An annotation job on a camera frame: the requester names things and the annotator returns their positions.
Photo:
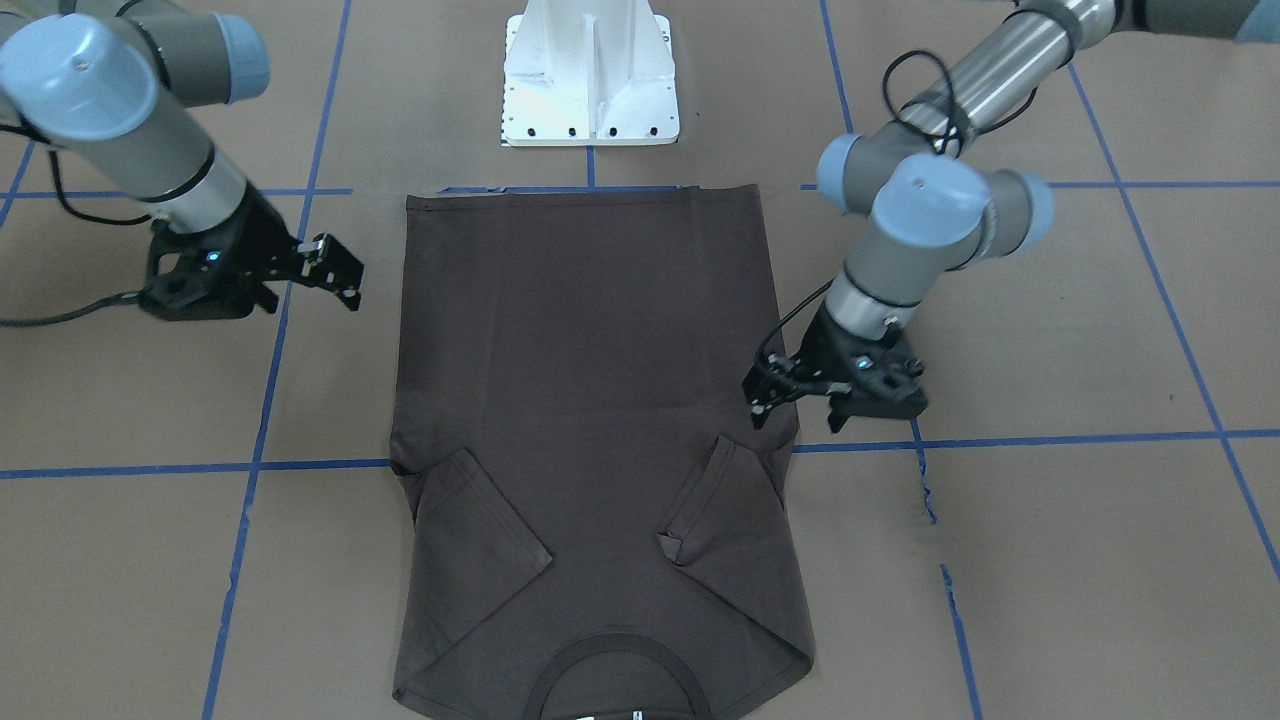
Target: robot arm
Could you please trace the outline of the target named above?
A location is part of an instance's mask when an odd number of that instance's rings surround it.
[[[292,279],[360,306],[364,265],[335,238],[296,240],[184,108],[266,90],[246,20],[164,0],[31,0],[0,14],[0,117],[92,163],[155,222],[138,297],[166,320],[275,311],[265,281]],[[160,264],[174,256],[173,268]]]
[[[1030,246],[1053,219],[1042,179],[979,173],[947,151],[959,156],[1075,53],[1124,29],[1280,42],[1280,0],[1024,0],[879,132],[836,138],[818,163],[818,190],[869,222],[800,351],[762,345],[742,382],[756,427],[805,395],[829,397],[832,432],[855,415],[925,409],[924,366],[902,328],[933,282]]]

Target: light blue joint cap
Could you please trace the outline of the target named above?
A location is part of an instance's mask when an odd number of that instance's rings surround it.
[[[854,209],[845,197],[845,163],[859,137],[861,136],[856,133],[842,135],[832,140],[822,151],[822,158],[818,158],[818,192],[846,213],[852,213]]]
[[[1018,179],[1023,181],[1023,186],[1027,187],[1027,195],[1032,201],[1032,224],[1021,245],[1014,250],[1014,252],[1018,252],[1036,245],[1042,237],[1048,234],[1048,229],[1053,227],[1053,217],[1057,214],[1057,201],[1053,200],[1053,191],[1050,190],[1048,183],[1036,173],[1010,172],[1018,176]]]
[[[0,87],[42,132],[82,142],[132,132],[160,91],[141,53],[78,13],[41,18],[9,37]]]
[[[876,193],[872,222],[916,247],[945,247],[982,222],[991,187],[960,160],[931,152],[910,155]]]
[[[1235,35],[1236,42],[1280,42],[1280,0],[1261,0]]]
[[[232,70],[232,92],[227,104],[262,95],[271,82],[271,58],[266,54],[262,36],[239,15],[214,13],[214,17],[218,18],[218,27],[223,28],[227,64]]]

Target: white plastic bracket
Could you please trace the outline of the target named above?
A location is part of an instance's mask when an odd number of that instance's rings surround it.
[[[663,145],[680,136],[671,22],[648,0],[529,0],[507,20],[502,141]]]

